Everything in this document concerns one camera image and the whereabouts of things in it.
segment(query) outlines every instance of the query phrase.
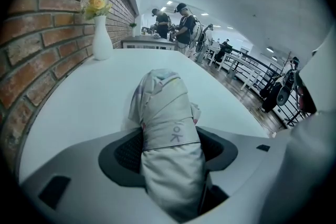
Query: wooden floor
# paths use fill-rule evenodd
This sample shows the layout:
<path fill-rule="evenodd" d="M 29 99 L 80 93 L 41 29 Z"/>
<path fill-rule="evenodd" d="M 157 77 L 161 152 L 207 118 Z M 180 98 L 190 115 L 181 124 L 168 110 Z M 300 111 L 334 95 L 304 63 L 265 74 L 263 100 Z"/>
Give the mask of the wooden floor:
<path fill-rule="evenodd" d="M 226 77 L 227 71 L 223 68 L 220 72 L 217 72 L 215 64 L 213 63 L 210 67 L 208 66 L 208 61 L 205 59 L 203 60 L 203 63 L 197 64 L 218 80 L 247 108 L 253 117 L 260 123 L 262 128 L 264 128 L 269 137 L 274 137 L 275 133 L 284 129 L 281 121 L 273 111 L 264 113 L 259 109 L 262 105 L 262 100 L 255 92 L 250 91 L 247 86 L 243 91 L 240 90 L 243 83 L 239 79 Z"/>

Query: white vase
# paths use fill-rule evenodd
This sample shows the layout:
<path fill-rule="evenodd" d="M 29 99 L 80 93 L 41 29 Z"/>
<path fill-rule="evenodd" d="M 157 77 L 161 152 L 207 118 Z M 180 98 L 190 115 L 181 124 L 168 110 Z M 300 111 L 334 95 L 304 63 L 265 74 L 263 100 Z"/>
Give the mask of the white vase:
<path fill-rule="evenodd" d="M 94 20 L 93 56 L 97 60 L 109 59 L 113 53 L 113 45 L 106 30 L 106 16 L 97 16 Z"/>

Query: dark shirt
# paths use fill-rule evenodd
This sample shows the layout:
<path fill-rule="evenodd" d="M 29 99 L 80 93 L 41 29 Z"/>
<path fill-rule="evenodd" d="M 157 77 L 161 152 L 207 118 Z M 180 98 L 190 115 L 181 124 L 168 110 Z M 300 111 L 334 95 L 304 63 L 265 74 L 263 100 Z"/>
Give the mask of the dark shirt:
<path fill-rule="evenodd" d="M 195 18 L 193 15 L 190 15 L 189 17 L 182 17 L 180 21 L 180 29 L 183 27 L 188 28 L 188 30 L 180 35 L 176 36 L 176 39 L 178 42 L 181 42 L 183 44 L 189 44 L 190 43 L 190 35 L 193 33 L 195 26 Z"/>
<path fill-rule="evenodd" d="M 156 17 L 156 21 L 159 23 L 162 23 L 162 22 L 168 23 L 169 22 L 168 15 L 166 13 L 163 13 L 162 15 L 159 15 Z M 168 25 L 158 25 L 156 28 L 156 31 L 158 33 L 162 33 L 162 32 L 168 33 Z"/>

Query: yellow flower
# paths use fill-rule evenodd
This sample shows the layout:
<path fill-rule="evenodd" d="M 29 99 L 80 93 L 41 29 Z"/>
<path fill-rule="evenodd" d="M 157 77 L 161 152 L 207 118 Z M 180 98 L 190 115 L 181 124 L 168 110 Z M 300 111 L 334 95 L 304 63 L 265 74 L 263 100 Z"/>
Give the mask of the yellow flower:
<path fill-rule="evenodd" d="M 91 7 L 96 9 L 102 9 L 105 7 L 104 0 L 89 0 L 89 4 L 91 5 Z"/>

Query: white fabric bundle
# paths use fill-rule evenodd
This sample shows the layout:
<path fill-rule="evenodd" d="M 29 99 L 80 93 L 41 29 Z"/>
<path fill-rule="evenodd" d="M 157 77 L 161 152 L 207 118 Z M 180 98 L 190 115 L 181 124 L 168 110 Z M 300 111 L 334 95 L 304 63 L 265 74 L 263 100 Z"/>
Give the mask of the white fabric bundle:
<path fill-rule="evenodd" d="M 148 195 L 178 222 L 197 217 L 205 158 L 182 79 L 168 69 L 152 70 L 137 87 L 129 119 L 143 128 L 141 174 Z"/>

